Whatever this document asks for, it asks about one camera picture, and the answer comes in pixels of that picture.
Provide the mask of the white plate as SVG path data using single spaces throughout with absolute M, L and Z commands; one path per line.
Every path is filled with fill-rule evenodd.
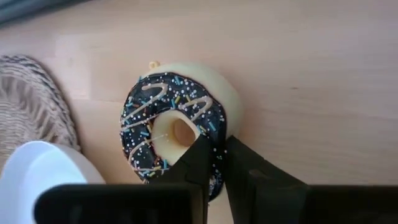
M 36 224 L 34 205 L 40 194 L 63 184 L 103 184 L 101 174 L 77 150 L 31 141 L 19 147 L 0 174 L 0 224 Z

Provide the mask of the chocolate sprinkled donut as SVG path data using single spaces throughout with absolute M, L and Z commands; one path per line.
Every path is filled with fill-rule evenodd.
M 129 91 L 119 132 L 132 170 L 145 184 L 166 174 L 200 136 L 211 141 L 209 199 L 224 186 L 224 142 L 239 133 L 243 103 L 217 71 L 197 63 L 152 62 Z

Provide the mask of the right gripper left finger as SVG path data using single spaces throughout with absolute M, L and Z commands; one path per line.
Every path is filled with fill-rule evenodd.
M 211 141 L 200 136 L 149 184 L 67 184 L 40 195 L 37 224 L 206 224 Z

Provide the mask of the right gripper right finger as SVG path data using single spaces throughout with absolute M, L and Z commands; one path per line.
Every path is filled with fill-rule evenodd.
M 398 185 L 306 184 L 240 140 L 226 140 L 234 224 L 398 224 Z

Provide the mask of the round woven placemat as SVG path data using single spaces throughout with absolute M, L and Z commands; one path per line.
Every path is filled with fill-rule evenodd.
M 68 103 L 42 64 L 0 55 L 0 174 L 18 146 L 36 140 L 81 151 Z

